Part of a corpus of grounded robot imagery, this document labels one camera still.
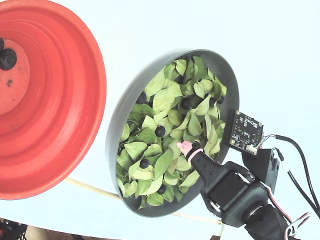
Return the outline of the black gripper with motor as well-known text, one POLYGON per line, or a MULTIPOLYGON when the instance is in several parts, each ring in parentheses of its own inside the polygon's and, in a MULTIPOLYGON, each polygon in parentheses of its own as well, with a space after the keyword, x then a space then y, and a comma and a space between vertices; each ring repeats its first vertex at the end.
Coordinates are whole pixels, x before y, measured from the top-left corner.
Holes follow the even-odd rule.
POLYGON ((178 142, 176 147, 201 176, 200 193, 208 210, 224 224, 241 227, 268 205, 267 190, 244 167, 232 162, 220 165, 198 141, 178 142))

